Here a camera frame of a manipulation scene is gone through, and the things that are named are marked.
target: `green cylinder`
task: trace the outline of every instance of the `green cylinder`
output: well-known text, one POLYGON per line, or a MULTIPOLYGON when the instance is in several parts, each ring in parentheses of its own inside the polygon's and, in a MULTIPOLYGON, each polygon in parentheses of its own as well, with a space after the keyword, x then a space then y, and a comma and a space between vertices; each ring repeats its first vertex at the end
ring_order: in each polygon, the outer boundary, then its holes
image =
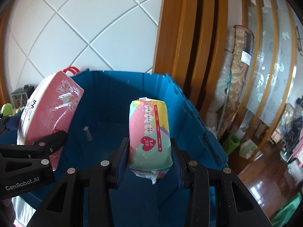
POLYGON ((240 145, 240 140, 235 134, 229 134, 228 138, 222 144, 227 156, 229 156, 236 147, 240 145))

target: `heart label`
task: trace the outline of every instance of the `heart label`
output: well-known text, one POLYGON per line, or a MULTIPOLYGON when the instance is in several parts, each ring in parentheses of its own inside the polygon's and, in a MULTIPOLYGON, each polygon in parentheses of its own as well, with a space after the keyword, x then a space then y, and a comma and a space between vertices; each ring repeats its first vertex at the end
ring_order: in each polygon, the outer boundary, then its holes
POLYGON ((141 143, 143 144, 142 149, 149 151, 156 145, 156 140, 149 136, 144 136, 141 138, 141 143))

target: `sanitary pad package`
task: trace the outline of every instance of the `sanitary pad package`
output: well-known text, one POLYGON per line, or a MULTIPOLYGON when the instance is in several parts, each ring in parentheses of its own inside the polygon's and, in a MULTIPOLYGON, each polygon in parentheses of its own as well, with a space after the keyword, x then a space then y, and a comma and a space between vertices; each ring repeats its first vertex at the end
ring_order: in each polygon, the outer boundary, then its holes
MULTIPOLYGON (((31 145, 44 136, 68 131, 84 90, 62 71, 39 84, 22 113, 17 144, 31 145)), ((53 170, 57 169, 61 148, 50 155, 53 170)))
POLYGON ((172 150, 166 105, 140 98, 129 111, 129 168, 154 184, 172 166, 172 150))

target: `blue plastic bin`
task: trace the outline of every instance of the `blue plastic bin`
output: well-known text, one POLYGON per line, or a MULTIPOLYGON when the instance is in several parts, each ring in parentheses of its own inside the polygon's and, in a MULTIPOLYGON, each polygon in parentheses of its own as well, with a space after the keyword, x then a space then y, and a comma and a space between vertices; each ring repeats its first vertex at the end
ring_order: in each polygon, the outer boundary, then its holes
MULTIPOLYGON (((129 105, 140 97, 162 100, 169 116, 170 136, 180 149, 209 168, 227 166, 227 156, 221 145, 201 122, 195 107, 183 95, 169 75, 139 72, 89 71, 73 77, 84 90, 69 128, 69 140, 64 146, 55 178, 70 167, 90 168, 107 159, 118 149, 123 137, 128 137, 129 105), (88 142, 83 128, 89 127, 88 142)), ((2 143, 15 143, 16 131, 0 137, 2 143)), ((37 208, 52 185, 32 191, 22 198, 37 208)), ((127 169, 120 189, 110 190, 115 226, 183 226, 188 190, 179 190, 171 170, 152 185, 151 180, 137 177, 127 169)), ((214 224, 214 189, 210 187, 211 220, 214 224)), ((87 223, 87 199, 84 201, 84 225, 87 223)))

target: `pink tissue package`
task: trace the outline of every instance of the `pink tissue package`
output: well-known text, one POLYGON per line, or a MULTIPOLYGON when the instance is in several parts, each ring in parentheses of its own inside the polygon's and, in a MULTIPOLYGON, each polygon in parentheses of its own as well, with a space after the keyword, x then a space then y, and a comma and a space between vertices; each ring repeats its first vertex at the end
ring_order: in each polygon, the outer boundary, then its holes
MULTIPOLYGON (((55 132, 67 132, 83 93, 84 90, 62 71, 43 79, 22 113, 17 144, 31 145, 55 132)), ((53 170, 57 169, 62 149, 50 155, 53 170)))

